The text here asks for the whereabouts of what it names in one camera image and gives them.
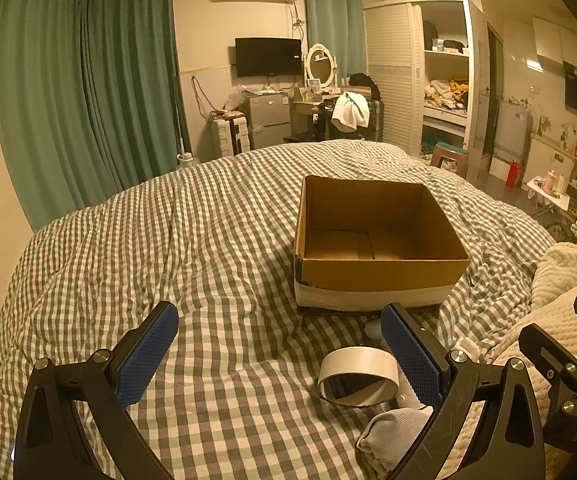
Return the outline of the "white tape roll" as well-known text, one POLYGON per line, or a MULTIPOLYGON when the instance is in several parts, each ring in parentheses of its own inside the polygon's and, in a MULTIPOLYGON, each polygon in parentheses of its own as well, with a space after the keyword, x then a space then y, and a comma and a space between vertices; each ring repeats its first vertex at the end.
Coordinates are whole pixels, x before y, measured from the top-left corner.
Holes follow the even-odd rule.
POLYGON ((399 392, 398 364, 379 348, 340 348, 323 359, 317 389, 323 400, 346 408, 389 402, 399 392))

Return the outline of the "white suitcase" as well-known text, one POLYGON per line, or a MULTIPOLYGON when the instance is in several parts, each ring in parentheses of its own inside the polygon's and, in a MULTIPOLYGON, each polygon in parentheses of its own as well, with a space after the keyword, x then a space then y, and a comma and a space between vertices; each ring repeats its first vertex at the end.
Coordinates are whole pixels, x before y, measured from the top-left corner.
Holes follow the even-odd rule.
POLYGON ((247 120, 243 114, 215 117, 210 123, 210 130, 218 157, 235 156, 252 149, 247 120))

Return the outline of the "white towel on chair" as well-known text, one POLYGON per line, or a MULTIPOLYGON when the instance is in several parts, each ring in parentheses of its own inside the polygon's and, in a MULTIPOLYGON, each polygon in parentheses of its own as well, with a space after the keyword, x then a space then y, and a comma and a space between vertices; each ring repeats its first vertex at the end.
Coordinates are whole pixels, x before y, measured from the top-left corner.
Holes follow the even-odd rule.
POLYGON ((344 92, 336 100, 331 117, 332 125, 348 133, 358 128, 368 128, 370 107, 367 99, 357 92, 344 92))

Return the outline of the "grey checked duvet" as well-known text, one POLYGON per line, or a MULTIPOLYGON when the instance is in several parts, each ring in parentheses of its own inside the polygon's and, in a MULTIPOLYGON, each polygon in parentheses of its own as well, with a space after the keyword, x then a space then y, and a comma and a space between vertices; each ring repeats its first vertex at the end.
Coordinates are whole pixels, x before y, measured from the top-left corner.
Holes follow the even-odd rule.
POLYGON ((87 359, 168 301, 180 327, 130 415, 178 479, 370 479, 356 442, 373 416, 319 398, 320 362, 363 338, 363 318, 304 316, 293 292, 308 174, 421 183, 470 263, 419 322, 451 346, 493 348, 528 312, 552 245, 524 211, 397 146, 284 144, 170 172, 53 221, 17 263, 0 314, 0 477, 34 362, 87 359))

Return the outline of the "small white side table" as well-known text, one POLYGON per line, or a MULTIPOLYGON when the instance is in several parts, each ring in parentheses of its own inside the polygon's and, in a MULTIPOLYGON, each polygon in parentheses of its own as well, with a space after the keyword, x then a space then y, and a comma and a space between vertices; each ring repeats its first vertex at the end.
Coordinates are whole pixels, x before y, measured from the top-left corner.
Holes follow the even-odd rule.
POLYGON ((526 183, 527 198, 535 208, 531 216, 539 219, 545 214, 566 214, 569 211, 569 196, 552 188, 546 190, 544 183, 541 177, 532 178, 526 183))

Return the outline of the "white oval mirror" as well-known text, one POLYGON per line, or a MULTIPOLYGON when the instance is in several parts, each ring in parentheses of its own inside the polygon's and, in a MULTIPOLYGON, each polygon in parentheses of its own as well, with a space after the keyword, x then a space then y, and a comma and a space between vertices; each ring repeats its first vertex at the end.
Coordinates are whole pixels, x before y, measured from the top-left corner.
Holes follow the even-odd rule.
POLYGON ((306 80, 319 80, 322 88, 332 88, 336 83, 337 62, 324 44, 309 48, 305 61, 306 80))

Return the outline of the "cream fluffy blanket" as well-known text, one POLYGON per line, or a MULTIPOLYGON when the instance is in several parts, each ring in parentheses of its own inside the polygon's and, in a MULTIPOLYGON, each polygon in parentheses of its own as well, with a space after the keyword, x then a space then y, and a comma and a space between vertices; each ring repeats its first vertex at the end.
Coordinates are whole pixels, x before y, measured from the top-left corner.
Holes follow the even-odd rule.
POLYGON ((525 362, 542 422, 548 417, 551 384, 567 364, 577 367, 576 298, 577 286, 526 315, 490 353, 495 365, 512 358, 525 362))

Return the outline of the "white plastic bottle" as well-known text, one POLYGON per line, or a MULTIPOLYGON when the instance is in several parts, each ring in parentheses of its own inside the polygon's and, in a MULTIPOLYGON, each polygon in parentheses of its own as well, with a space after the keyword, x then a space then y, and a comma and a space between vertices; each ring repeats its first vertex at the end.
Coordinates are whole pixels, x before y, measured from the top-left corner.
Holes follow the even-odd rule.
MULTIPOLYGON (((460 337, 449 348, 450 352, 462 351, 473 362, 481 362, 483 349, 469 337, 460 337)), ((409 379, 401 366, 398 366, 399 390, 397 394, 397 404, 400 408, 413 408, 414 410, 423 410, 427 404, 422 402, 413 390, 409 379)))

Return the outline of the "grey sock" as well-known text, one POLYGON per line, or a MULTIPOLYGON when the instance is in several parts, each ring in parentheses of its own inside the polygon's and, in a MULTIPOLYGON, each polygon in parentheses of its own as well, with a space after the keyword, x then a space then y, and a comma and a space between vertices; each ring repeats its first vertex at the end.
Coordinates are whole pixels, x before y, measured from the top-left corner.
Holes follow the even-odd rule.
POLYGON ((433 411, 431 406, 395 408, 370 420, 360 434, 356 448, 365 456, 377 478, 385 479, 400 463, 433 411))

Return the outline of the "green curtain left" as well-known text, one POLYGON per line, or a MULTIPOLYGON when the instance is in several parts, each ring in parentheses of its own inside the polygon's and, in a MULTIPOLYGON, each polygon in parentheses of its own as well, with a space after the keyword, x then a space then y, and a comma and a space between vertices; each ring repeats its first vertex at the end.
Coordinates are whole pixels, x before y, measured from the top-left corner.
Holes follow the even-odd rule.
POLYGON ((177 168, 172 0, 0 0, 0 143, 33 230, 177 168))

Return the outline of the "brown plastic stool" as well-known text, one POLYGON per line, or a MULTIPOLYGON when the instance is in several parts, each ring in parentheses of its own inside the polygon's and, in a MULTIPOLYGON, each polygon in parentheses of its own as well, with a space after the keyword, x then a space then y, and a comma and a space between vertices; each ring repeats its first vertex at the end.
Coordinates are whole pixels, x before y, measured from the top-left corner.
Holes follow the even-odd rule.
POLYGON ((456 173, 465 179, 467 177, 467 166, 469 166, 469 152, 464 148, 458 148, 453 144, 438 142, 434 146, 431 158, 431 165, 441 168, 444 162, 453 162, 456 165, 456 173))

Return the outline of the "small silver fridge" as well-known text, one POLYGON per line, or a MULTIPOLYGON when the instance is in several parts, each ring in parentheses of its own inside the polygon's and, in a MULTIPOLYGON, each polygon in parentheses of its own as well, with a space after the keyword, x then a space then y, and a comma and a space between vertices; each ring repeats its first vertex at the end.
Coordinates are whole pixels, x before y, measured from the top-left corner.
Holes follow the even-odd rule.
POLYGON ((248 96, 245 108, 254 150, 282 144, 291 134, 290 101, 285 94, 248 96))

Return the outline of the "black wall television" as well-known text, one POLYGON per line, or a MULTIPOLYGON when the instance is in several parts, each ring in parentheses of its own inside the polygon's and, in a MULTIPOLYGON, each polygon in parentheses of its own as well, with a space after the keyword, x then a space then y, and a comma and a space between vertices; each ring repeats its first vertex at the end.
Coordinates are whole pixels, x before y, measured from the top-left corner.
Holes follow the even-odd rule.
POLYGON ((235 39, 239 77, 299 76, 303 72, 298 39, 249 37, 235 39))

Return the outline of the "pale blue oval soap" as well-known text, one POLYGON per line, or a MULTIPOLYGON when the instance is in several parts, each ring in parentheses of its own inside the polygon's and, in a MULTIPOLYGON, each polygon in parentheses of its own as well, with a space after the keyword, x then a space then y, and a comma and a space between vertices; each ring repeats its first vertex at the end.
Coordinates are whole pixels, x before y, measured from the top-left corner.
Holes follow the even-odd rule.
POLYGON ((383 339, 381 320, 374 318, 365 325, 366 336, 373 341, 381 341, 383 339))

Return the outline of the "red fire extinguisher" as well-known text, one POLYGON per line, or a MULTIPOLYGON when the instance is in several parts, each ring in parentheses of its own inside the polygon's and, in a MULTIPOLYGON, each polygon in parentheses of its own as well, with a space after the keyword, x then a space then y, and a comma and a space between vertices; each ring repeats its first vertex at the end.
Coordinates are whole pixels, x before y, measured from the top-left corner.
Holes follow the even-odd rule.
POLYGON ((507 173, 507 177, 505 178, 505 186, 507 188, 515 188, 517 186, 517 180, 519 180, 519 175, 522 170, 522 165, 517 162, 511 162, 509 166, 509 170, 507 173))

